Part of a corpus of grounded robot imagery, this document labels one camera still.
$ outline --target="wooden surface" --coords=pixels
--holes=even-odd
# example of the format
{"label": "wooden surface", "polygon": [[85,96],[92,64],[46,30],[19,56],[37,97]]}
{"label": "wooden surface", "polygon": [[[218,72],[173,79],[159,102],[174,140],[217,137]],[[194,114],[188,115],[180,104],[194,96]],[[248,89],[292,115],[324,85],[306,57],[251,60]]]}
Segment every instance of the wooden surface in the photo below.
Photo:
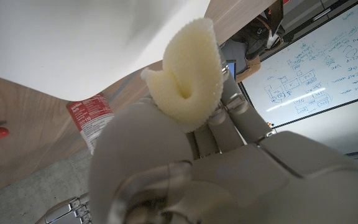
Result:
{"label": "wooden surface", "polygon": [[[269,7],[273,0],[211,0],[206,17],[212,18],[221,44]],[[150,66],[161,69],[161,63]],[[112,84],[103,93],[114,113],[137,101],[147,91],[139,71]],[[0,139],[0,189],[86,150],[72,121],[68,102],[0,79],[0,126],[10,135]]]}

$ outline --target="whiteboard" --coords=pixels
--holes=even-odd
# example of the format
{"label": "whiteboard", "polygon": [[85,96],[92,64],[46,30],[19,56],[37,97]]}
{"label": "whiteboard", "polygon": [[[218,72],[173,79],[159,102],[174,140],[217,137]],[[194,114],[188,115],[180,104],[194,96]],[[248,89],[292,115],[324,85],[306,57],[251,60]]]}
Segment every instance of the whiteboard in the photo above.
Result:
{"label": "whiteboard", "polygon": [[358,5],[264,60],[243,85],[275,126],[358,100]]}

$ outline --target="red label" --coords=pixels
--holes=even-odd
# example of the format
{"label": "red label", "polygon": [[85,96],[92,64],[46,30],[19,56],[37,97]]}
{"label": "red label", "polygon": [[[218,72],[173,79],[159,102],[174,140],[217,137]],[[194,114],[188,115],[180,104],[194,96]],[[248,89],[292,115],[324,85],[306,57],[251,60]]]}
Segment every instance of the red label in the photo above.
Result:
{"label": "red label", "polygon": [[82,126],[85,123],[100,116],[112,114],[112,110],[102,93],[87,100],[71,102],[67,104],[67,109],[80,131],[82,131]]}

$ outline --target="gray robotic arm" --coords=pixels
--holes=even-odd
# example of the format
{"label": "gray robotic arm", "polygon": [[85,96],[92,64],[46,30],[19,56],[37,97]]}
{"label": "gray robotic arm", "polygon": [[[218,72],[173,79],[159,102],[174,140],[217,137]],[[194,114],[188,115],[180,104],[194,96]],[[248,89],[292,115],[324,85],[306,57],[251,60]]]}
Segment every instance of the gray robotic arm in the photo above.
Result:
{"label": "gray robotic arm", "polygon": [[358,165],[272,134],[228,73],[223,62],[221,104],[187,135],[150,96],[117,114],[91,165],[93,223],[358,223]]}

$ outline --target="yellow sponge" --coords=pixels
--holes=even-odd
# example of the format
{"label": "yellow sponge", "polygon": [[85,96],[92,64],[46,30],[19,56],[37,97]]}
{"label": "yellow sponge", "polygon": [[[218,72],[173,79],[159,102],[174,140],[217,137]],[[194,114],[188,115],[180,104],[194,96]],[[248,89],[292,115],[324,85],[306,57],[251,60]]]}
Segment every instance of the yellow sponge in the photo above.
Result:
{"label": "yellow sponge", "polygon": [[186,133],[205,123],[221,99],[221,59],[210,19],[182,28],[165,49],[162,71],[145,69],[141,76],[155,104]]}

